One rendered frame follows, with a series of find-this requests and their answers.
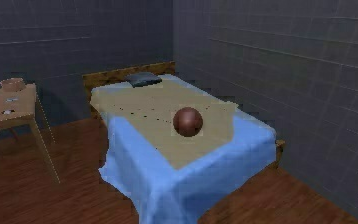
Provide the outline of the light wooden table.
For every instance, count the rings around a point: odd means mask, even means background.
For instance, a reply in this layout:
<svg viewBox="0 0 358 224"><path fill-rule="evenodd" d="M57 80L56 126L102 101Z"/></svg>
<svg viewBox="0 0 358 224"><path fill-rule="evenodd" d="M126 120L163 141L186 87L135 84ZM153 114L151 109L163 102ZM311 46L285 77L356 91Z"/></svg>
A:
<svg viewBox="0 0 358 224"><path fill-rule="evenodd" d="M6 102L7 98L18 98L18 100L14 102ZM39 105L39 100L35 84L27 84L25 89L18 92L5 92L0 89L0 130L28 125L35 137L36 144L39 151L42 153L49 173L54 181L59 183L60 179L57 170L53 165L35 119L37 105ZM2 111L4 110L15 110L15 112L10 115L3 115Z"/></svg>

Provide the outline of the brown ball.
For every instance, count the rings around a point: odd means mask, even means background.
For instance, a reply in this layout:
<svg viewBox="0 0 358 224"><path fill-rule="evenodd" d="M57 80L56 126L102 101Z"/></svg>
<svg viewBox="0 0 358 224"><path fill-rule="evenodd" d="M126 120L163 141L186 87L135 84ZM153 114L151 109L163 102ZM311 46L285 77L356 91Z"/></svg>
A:
<svg viewBox="0 0 358 224"><path fill-rule="evenodd" d="M183 137L196 136L203 127L202 115L192 107L184 107L175 113L173 127Z"/></svg>

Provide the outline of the bed with blue cover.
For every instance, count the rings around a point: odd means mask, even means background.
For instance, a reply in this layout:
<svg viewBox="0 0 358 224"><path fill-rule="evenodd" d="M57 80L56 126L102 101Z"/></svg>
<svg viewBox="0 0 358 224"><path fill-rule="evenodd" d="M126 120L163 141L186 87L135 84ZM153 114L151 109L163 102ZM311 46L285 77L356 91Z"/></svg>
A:
<svg viewBox="0 0 358 224"><path fill-rule="evenodd" d="M86 74L93 116L108 130L99 173L130 198L139 224L197 224L218 201L276 159L269 125L173 75L171 62ZM151 72L160 83L132 87L129 74ZM173 127L192 107L203 118L193 137Z"/></svg>

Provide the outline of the dark blue pillow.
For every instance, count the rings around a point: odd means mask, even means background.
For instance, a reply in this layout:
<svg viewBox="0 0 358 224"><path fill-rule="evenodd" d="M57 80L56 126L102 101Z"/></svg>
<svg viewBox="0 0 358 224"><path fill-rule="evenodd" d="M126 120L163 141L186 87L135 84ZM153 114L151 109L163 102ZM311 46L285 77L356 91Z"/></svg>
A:
<svg viewBox="0 0 358 224"><path fill-rule="evenodd" d="M153 85L162 81L160 77L151 72L129 74L125 77L125 80L134 88Z"/></svg>

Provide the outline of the brown bowl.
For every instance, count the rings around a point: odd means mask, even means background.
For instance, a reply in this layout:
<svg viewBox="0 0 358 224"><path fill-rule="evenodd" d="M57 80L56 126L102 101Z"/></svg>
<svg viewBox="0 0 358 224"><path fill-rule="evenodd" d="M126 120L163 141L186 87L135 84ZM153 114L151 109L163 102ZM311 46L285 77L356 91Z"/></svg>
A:
<svg viewBox="0 0 358 224"><path fill-rule="evenodd" d="M26 88L22 78L9 78L0 82L1 88L5 92L18 92Z"/></svg>

